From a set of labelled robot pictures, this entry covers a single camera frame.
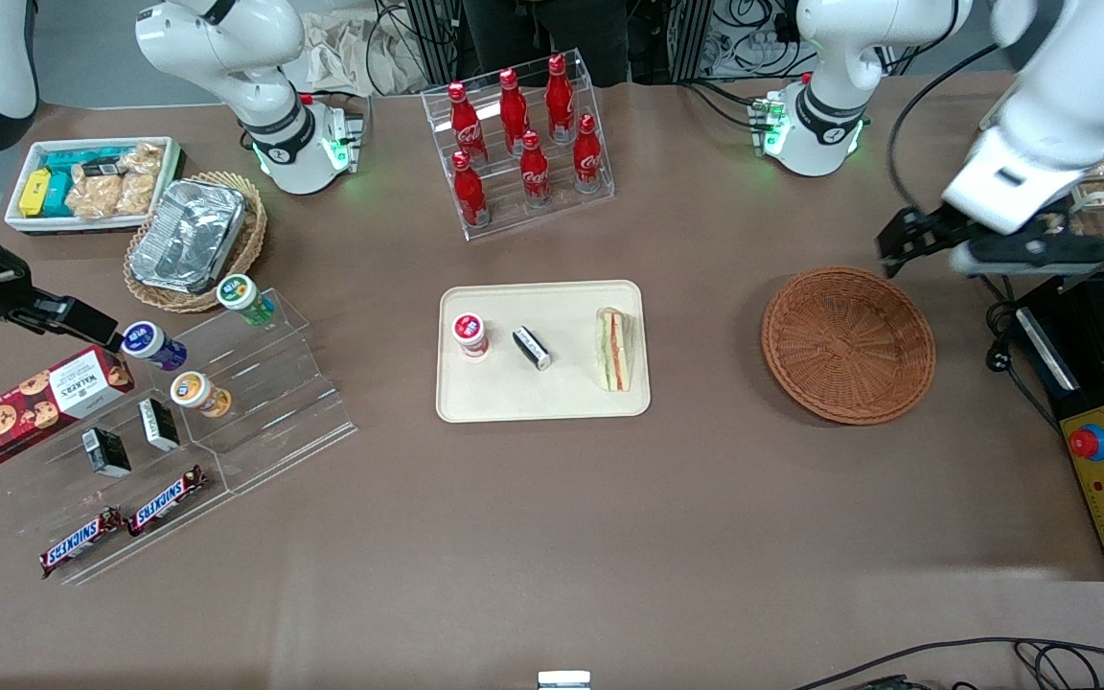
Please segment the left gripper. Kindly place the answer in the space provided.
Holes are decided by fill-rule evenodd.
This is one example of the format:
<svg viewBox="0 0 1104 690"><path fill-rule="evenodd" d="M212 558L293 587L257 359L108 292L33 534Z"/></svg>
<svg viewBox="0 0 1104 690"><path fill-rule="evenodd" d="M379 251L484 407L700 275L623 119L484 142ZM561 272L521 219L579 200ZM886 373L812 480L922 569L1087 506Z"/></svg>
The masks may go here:
<svg viewBox="0 0 1104 690"><path fill-rule="evenodd" d="M951 250L951 270L962 275L1076 275L1104 262L1104 238L1078 233L1062 214L1031 219L1016 233L998 233L976 224L942 202L931 213L904 208L903 224L878 233L878 258L892 280L907 262Z"/></svg>

